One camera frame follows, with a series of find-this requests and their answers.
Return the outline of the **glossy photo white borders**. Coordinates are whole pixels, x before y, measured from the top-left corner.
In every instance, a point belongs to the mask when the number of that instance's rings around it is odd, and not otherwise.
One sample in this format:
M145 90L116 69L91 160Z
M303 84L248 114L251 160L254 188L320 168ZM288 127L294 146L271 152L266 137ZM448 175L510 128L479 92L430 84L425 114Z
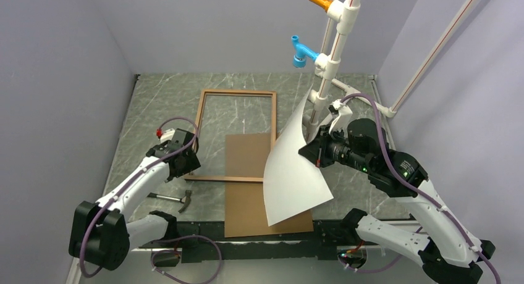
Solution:
M320 169L298 153L306 145L302 118L307 99L298 103L266 160L263 198L269 226L334 198Z

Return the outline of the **clear acrylic sheet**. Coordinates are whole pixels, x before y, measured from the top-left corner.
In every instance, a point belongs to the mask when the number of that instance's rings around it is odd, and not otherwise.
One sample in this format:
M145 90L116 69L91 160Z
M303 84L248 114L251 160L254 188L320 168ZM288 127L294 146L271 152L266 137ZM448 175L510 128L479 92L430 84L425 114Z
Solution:
M234 180L226 176L226 135L269 133L276 140L276 93L273 91L204 90L196 122L201 167L187 179Z

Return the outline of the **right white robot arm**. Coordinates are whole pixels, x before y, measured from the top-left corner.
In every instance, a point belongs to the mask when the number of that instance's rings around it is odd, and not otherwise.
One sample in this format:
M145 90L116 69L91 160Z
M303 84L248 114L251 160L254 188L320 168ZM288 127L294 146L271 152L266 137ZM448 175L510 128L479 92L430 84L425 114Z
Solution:
M367 175L370 183L402 204L418 221L421 233L412 233L352 209L337 234L348 244L373 242L417 263L436 283L478 283L479 262L495 251L458 222L437 194L427 172L411 155L391 149L385 131L371 119L357 119L346 132L323 125L298 153L317 167L339 163Z

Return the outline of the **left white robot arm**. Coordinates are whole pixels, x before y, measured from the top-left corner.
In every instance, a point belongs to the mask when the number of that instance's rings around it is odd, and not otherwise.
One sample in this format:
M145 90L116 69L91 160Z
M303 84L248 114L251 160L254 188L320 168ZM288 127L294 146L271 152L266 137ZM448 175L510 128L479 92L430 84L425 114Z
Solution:
M68 252L71 256L115 270L129 251L156 241L163 247L179 236L175 216L152 211L129 222L135 209L160 184L200 168L193 150L198 137L183 129L157 131L160 143L150 148L138 167L117 187L95 202L83 201L74 212Z

